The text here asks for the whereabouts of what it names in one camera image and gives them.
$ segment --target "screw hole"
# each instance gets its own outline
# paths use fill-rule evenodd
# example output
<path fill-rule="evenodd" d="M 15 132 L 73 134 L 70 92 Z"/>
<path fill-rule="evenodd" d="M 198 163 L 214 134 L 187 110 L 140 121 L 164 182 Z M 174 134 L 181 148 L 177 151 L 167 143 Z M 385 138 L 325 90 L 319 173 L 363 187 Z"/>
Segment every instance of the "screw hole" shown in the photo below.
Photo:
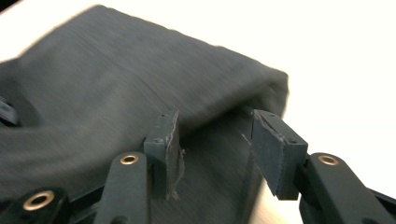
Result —
<path fill-rule="evenodd" d="M 51 203 L 54 197 L 55 195 L 51 190 L 39 192 L 26 200 L 26 202 L 23 204 L 23 209 L 26 211 L 38 210 Z"/>
<path fill-rule="evenodd" d="M 121 163 L 124 164 L 124 165 L 130 165 L 130 164 L 134 164 L 138 160 L 139 160 L 139 158 L 137 156 L 128 155 L 128 156 L 122 157 Z"/>
<path fill-rule="evenodd" d="M 337 165 L 338 160 L 330 156 L 319 156 L 319 160 L 328 165 Z"/>

